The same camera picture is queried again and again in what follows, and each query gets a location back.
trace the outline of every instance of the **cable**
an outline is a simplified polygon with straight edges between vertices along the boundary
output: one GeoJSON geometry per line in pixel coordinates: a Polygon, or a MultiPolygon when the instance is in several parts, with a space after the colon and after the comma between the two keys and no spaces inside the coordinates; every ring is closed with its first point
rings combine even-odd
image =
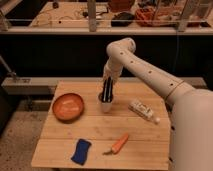
{"type": "Polygon", "coordinates": [[[174,73],[176,70],[179,55],[180,55],[180,37],[178,35],[178,30],[176,29],[176,54],[175,59],[173,61],[172,73],[174,73]]]}

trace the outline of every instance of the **orange bowl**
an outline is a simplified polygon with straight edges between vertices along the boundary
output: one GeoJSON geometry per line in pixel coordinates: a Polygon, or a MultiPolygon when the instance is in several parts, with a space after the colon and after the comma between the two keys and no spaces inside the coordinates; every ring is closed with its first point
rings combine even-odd
{"type": "Polygon", "coordinates": [[[52,111],[57,119],[68,121],[81,115],[84,102],[80,95],[67,93],[59,96],[53,103],[52,111]]]}

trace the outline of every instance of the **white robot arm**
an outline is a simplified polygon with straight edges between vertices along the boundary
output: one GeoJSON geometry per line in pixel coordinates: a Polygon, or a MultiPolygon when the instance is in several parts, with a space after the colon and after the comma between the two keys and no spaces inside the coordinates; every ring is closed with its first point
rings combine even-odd
{"type": "Polygon", "coordinates": [[[125,67],[170,105],[170,171],[213,171],[213,92],[143,61],[133,54],[135,48],[131,38],[110,43],[104,78],[115,83],[125,67]]]}

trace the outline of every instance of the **floor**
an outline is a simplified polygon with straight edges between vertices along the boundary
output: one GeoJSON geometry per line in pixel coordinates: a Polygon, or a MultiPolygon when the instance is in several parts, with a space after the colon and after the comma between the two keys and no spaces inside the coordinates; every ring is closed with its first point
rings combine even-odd
{"type": "Polygon", "coordinates": [[[46,115],[47,110],[19,105],[0,138],[0,171],[52,171],[30,165],[46,115]]]}

